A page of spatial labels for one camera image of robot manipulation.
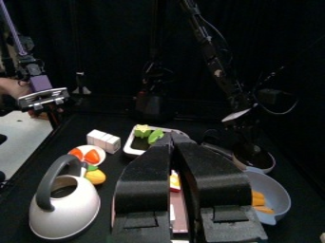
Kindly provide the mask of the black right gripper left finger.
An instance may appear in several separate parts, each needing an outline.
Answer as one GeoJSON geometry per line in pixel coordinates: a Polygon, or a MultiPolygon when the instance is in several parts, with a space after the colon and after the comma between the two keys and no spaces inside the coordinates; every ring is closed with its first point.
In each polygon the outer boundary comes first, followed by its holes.
{"type": "Polygon", "coordinates": [[[170,134],[125,168],[113,197],[113,243],[170,243],[170,134]]]}

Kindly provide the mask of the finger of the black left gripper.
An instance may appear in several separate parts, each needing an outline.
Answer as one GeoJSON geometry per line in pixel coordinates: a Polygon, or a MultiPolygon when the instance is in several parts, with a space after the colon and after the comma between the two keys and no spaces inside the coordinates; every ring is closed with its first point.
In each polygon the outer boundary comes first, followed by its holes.
{"type": "Polygon", "coordinates": [[[253,156],[262,152],[262,147],[260,145],[260,121],[252,120],[249,123],[249,150],[253,156]]]}
{"type": "Polygon", "coordinates": [[[244,152],[249,145],[249,127],[246,124],[236,123],[234,132],[238,137],[238,142],[234,145],[234,150],[237,152],[244,152]]]}

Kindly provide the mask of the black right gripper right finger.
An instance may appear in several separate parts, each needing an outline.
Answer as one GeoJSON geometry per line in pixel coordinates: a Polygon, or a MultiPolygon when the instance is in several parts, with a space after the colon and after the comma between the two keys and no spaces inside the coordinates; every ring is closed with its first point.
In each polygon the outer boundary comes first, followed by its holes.
{"type": "Polygon", "coordinates": [[[187,207],[190,243],[265,243],[252,186],[236,165],[189,137],[171,133],[187,207]]]}

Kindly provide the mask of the person's hand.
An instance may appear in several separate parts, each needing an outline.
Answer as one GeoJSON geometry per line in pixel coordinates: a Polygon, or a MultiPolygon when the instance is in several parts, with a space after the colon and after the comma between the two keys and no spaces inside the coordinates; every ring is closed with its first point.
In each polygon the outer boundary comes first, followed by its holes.
{"type": "Polygon", "coordinates": [[[30,85],[15,79],[0,78],[0,95],[6,94],[15,99],[24,96],[30,91],[30,85]]]}

